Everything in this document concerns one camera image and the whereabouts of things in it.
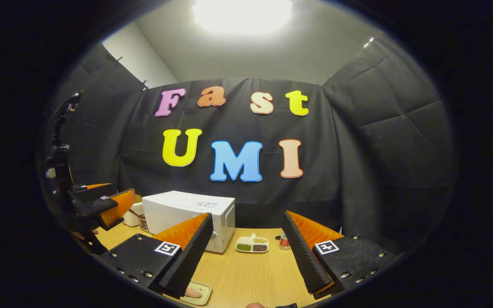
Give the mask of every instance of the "yellow letter u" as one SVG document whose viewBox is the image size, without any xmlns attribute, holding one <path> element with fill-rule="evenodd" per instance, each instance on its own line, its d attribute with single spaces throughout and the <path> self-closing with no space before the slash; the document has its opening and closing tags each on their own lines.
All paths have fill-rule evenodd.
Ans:
<svg viewBox="0 0 493 308">
<path fill-rule="evenodd" d="M 197 138 L 202 134 L 198 128 L 186 130 L 187 148 L 184 156 L 176 156 L 176 140 L 182 134 L 179 129 L 167 129 L 163 131 L 165 141 L 163 142 L 163 160 L 171 166 L 187 166 L 193 162 L 195 152 L 197 152 Z"/>
</svg>

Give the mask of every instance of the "ceiling light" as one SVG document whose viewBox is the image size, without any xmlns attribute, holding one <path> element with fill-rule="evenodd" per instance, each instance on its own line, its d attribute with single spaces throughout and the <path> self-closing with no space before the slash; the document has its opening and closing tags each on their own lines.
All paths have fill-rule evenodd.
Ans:
<svg viewBox="0 0 493 308">
<path fill-rule="evenodd" d="M 199 0 L 196 22 L 222 33 L 270 33 L 290 19 L 288 0 Z"/>
</svg>

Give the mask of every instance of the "red beans in tray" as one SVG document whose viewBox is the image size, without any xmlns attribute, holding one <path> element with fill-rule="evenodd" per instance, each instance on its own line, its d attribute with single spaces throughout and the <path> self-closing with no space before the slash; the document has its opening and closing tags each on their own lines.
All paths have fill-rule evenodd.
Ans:
<svg viewBox="0 0 493 308">
<path fill-rule="evenodd" d="M 252 247 L 252 250 L 255 252 L 264 252 L 267 250 L 267 246 L 266 245 L 254 245 L 254 247 Z"/>
</svg>

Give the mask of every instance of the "can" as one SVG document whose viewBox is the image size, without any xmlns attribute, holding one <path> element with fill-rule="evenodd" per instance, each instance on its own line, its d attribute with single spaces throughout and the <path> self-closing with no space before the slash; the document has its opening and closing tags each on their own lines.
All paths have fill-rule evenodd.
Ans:
<svg viewBox="0 0 493 308">
<path fill-rule="evenodd" d="M 281 238 L 279 241 L 279 249 L 288 250 L 290 249 L 290 244 L 288 243 L 288 239 L 286 238 L 286 234 L 281 229 Z"/>
<path fill-rule="evenodd" d="M 140 221 L 140 228 L 142 229 L 142 231 L 149 232 L 149 228 L 147 227 L 147 222 L 146 222 L 146 216 L 140 215 L 139 221 Z"/>
</svg>

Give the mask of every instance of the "divided food tray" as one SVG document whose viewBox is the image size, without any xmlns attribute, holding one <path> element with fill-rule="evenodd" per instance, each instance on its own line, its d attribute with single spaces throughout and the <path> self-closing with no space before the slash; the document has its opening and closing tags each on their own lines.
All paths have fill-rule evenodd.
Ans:
<svg viewBox="0 0 493 308">
<path fill-rule="evenodd" d="M 264 253 L 270 250 L 270 242 L 265 237 L 243 236 L 237 239 L 235 250 L 241 253 Z"/>
</svg>

